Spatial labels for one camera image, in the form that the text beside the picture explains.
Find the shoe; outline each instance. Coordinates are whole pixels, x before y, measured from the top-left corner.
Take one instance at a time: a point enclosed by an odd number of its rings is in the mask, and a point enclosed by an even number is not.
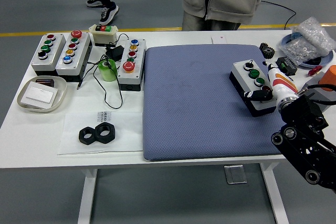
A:
[[[118,13],[118,11],[119,11],[118,5],[116,5],[114,9],[103,7],[101,9],[101,20],[99,24],[102,26],[105,26],[108,23],[110,23],[113,20],[113,17],[115,16],[115,14]]]
[[[87,0],[86,5],[88,7],[101,7],[103,4],[100,2],[100,0]]]

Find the floor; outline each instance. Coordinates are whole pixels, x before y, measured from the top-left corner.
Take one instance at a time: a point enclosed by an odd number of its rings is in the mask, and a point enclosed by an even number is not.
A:
[[[100,9],[87,8],[85,1],[1,0],[1,123],[41,36],[98,23]],[[181,0],[114,1],[120,11],[112,24],[120,30],[181,27]],[[289,24],[315,17],[336,39],[332,0],[264,1],[294,10]],[[253,22],[241,29],[283,29],[292,15],[261,3]],[[248,184],[236,186],[226,184],[222,166],[102,170],[92,223],[275,223],[258,165],[245,169]],[[307,184],[288,162],[274,172],[290,223],[334,223],[331,190]],[[83,182],[79,170],[0,170],[0,223],[77,223]],[[122,190],[116,190],[119,184]]]

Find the gear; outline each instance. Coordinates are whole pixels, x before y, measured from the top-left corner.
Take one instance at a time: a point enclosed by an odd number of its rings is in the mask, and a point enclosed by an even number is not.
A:
[[[266,43],[261,43],[259,49],[263,50],[264,48],[268,47],[268,44]]]
[[[274,49],[271,47],[265,47],[261,50],[262,55],[264,55],[265,59],[271,59],[274,56]]]

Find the white table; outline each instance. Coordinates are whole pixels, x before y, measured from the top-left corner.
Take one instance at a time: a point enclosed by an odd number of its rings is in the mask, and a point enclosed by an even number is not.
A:
[[[265,42],[277,50],[281,39],[289,30],[268,31],[197,31],[197,32],[142,32],[127,33],[130,38],[145,39],[147,48],[168,45],[211,44],[212,36],[225,36],[228,44],[248,44],[259,46]],[[119,44],[124,45],[126,36],[120,37]],[[90,61],[98,60],[104,53],[103,48],[93,47]],[[78,223],[89,223],[96,183],[97,169],[133,166],[181,166],[260,163],[271,204],[278,223],[288,223],[280,193],[272,169],[285,158],[282,155],[248,156],[228,158],[188,159],[179,161],[149,162],[142,152],[101,153],[81,155],[57,155],[62,135],[65,114],[75,112],[108,111],[110,108],[103,101],[103,90],[97,85],[92,75],[88,75],[82,87],[76,90],[77,83],[68,83],[68,90],[62,104],[46,114],[24,111],[16,102],[16,97],[23,85],[36,74],[29,66],[20,84],[18,92],[8,110],[0,130],[0,168],[64,168],[82,169],[86,175]],[[307,71],[299,69],[293,77],[298,89],[309,79]],[[107,100],[113,106],[120,103],[116,82],[104,83],[108,88]],[[124,105],[118,111],[142,112],[143,91],[123,91]],[[336,145],[332,124],[336,109],[329,108],[324,116],[331,124],[324,130],[325,138]]]

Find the paper sheet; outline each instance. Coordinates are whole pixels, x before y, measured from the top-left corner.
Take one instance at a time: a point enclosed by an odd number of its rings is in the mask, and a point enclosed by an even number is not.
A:
[[[114,125],[115,139],[108,144],[97,141],[90,145],[78,140],[79,131],[95,128],[102,122]],[[142,151],[142,112],[93,112],[66,114],[58,155],[102,152]]]

